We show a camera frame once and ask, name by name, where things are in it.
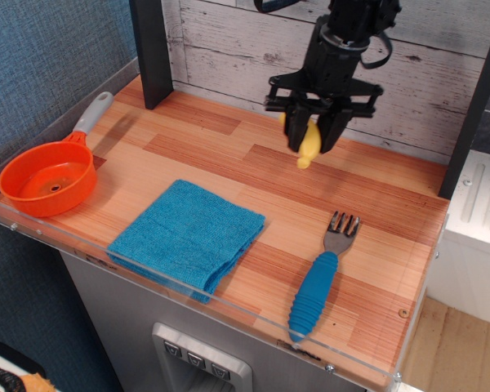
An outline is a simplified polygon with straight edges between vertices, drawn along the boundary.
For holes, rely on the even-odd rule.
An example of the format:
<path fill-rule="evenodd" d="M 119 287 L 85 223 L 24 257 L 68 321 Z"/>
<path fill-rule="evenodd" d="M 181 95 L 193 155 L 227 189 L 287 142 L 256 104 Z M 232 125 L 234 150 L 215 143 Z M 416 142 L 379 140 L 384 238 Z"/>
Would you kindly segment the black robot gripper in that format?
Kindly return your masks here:
<path fill-rule="evenodd" d="M 363 61 L 370 40 L 385 39 L 368 16 L 320 16 L 314 25 L 301 69 L 269 79 L 265 109 L 284 112 L 288 147 L 297 152 L 313 114 L 318 117 L 320 153 L 332 149 L 353 118 L 370 118 L 383 94 L 381 86 L 354 78 L 359 65 L 381 67 L 385 61 Z"/>

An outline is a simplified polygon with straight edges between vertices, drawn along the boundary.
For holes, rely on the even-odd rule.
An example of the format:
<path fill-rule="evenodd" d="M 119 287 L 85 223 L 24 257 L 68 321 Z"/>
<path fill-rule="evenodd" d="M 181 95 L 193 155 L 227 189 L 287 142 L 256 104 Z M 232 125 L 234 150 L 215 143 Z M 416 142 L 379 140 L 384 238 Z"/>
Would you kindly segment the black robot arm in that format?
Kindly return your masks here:
<path fill-rule="evenodd" d="M 332 1 L 329 13 L 314 25 L 301 69 L 269 79 L 268 111 L 285 115 L 288 146 L 297 151 L 307 122 L 317 116 L 320 153 L 330 151 L 352 118 L 371 118 L 381 86 L 354 78 L 358 66 L 379 68 L 386 58 L 367 63 L 362 55 L 373 37 L 387 51 L 392 44 L 385 30 L 401 11 L 397 1 Z"/>

